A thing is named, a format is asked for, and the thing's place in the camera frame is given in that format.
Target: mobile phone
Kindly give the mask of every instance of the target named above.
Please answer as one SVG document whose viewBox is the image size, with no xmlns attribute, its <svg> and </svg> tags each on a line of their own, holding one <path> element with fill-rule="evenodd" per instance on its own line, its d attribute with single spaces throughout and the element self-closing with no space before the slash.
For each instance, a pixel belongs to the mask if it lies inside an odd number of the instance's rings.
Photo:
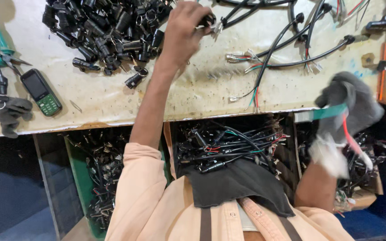
<svg viewBox="0 0 386 241">
<path fill-rule="evenodd" d="M 61 102 L 37 69 L 24 73 L 20 80 L 45 116 L 52 116 L 62 109 Z"/>
</svg>

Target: green-handled pliers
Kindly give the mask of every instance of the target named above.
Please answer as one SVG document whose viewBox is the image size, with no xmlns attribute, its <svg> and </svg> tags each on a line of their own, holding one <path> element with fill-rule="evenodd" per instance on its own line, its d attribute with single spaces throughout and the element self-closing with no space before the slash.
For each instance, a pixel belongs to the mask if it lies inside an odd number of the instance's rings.
<svg viewBox="0 0 386 241">
<path fill-rule="evenodd" d="M 20 71 L 16 68 L 16 66 L 13 65 L 13 63 L 15 64 L 26 64 L 26 65 L 32 65 L 28 62 L 25 62 L 19 58 L 16 58 L 13 56 L 13 54 L 15 53 L 14 50 L 12 50 L 8 44 L 7 44 L 7 41 L 5 41 L 3 35 L 1 34 L 1 31 L 0 31 L 0 50 L 1 50 L 1 54 L 0 54 L 0 67 L 10 67 L 16 74 L 18 74 L 19 76 L 22 75 L 20 73 Z"/>
</svg>

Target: work table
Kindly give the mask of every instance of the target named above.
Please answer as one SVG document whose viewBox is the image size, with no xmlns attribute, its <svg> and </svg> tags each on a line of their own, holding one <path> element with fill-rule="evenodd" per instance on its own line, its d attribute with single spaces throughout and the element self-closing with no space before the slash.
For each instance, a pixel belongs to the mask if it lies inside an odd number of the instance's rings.
<svg viewBox="0 0 386 241">
<path fill-rule="evenodd" d="M 212 6 L 213 13 L 220 19 L 233 8 L 212 5 L 211 1 L 201 0 L 204 6 Z M 356 3 L 346 1 L 351 9 Z M 150 74 L 134 90 L 128 89 L 124 82 L 134 75 L 132 63 L 123 63 L 129 70 L 118 70 L 111 77 L 100 73 L 82 73 L 72 66 L 74 57 L 82 58 L 78 50 L 65 46 L 64 42 L 52 34 L 41 23 L 45 0 L 0 1 L 0 29 L 7 41 L 17 51 L 16 57 L 33 64 L 20 66 L 22 73 L 30 68 L 41 71 L 50 87 L 61 101 L 63 110 L 54 117 L 45 117 L 34 103 L 34 118 L 21 123 L 19 134 L 62 131 L 70 128 L 90 129 L 97 127 L 129 125 L 135 120 L 147 82 L 153 71 L 154 61 L 147 64 Z M 295 14 L 303 12 L 305 22 L 312 15 L 315 3 L 298 0 Z M 382 17 L 385 1 L 371 1 L 365 16 L 356 30 L 356 17 L 343 26 L 333 21 L 331 13 L 325 14 L 316 24 L 311 41 L 311 56 L 319 55 L 335 47 L 344 36 L 359 35 L 363 27 L 373 19 Z M 243 9 L 234 17 L 247 11 Z M 258 113 L 251 106 L 250 96 L 230 103 L 230 96 L 242 96 L 254 85 L 258 70 L 244 74 L 244 69 L 252 63 L 227 63 L 226 53 L 255 53 L 267 50 L 275 37 L 288 24 L 288 8 L 274 7 L 259 10 L 242 22 L 222 31 L 217 39 L 205 36 L 200 51 L 190 59 L 185 71 L 173 81 L 166 104 L 165 120 L 187 120 L 238 114 Z M 289 30 L 282 42 L 293 36 Z M 386 33 L 372 35 L 363 42 L 353 43 L 315 61 L 323 68 L 319 73 L 308 73 L 303 65 L 288 68 L 267 69 L 258 92 L 260 112 L 286 112 L 315 107 L 314 100 L 328 85 L 331 77 L 340 71 L 350 71 L 376 90 L 378 74 L 372 69 L 362 67 L 361 57 L 374 53 L 379 61 L 381 44 L 386 42 Z M 291 43 L 274 52 L 271 63 L 290 63 L 301 60 L 304 45 Z M 8 78 L 8 96 L 18 96 L 32 101 L 18 76 L 10 68 L 3 68 Z"/>
</svg>

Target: gray work glove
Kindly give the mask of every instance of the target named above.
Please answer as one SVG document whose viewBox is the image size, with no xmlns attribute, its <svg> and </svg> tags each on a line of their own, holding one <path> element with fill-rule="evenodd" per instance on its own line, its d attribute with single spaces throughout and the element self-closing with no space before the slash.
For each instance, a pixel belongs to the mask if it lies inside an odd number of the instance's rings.
<svg viewBox="0 0 386 241">
<path fill-rule="evenodd" d="M 349 114 L 346 126 L 351 135 L 378 122 L 384 113 L 383 108 L 373 98 L 370 88 L 350 72 L 336 74 L 315 104 L 323 108 L 345 103 Z M 330 134 L 336 144 L 346 144 L 343 119 L 338 116 L 319 120 L 317 135 Z"/>
<path fill-rule="evenodd" d="M 315 100 L 315 104 L 320 108 L 343 103 L 348 108 L 346 126 L 350 135 L 377 122 L 384 112 L 373 98 L 370 88 L 349 72 L 336 74 L 330 85 Z M 338 149 L 346 143 L 342 115 L 321 119 L 317 139 L 308 149 L 309 156 L 330 175 L 336 178 L 349 178 L 346 158 Z M 364 162 L 368 169 L 373 167 L 370 158 L 365 154 Z"/>
<path fill-rule="evenodd" d="M 9 138 L 17 138 L 17 133 L 14 130 L 19 126 L 19 117 L 25 121 L 32 119 L 32 103 L 29 100 L 13 97 L 0 96 L 0 100 L 6 101 L 6 106 L 0 109 L 0 123 L 2 134 Z M 0 102 L 0 108 L 3 107 L 3 102 Z"/>
</svg>

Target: phone keypad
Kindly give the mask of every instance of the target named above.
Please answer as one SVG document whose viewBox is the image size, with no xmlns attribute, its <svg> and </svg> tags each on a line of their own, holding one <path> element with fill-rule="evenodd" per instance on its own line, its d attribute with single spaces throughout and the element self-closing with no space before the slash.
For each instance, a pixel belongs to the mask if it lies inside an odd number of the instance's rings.
<svg viewBox="0 0 386 241">
<path fill-rule="evenodd" d="M 51 94 L 48 94 L 41 100 L 37 101 L 37 104 L 45 116 L 51 116 L 59 110 L 56 100 Z"/>
</svg>

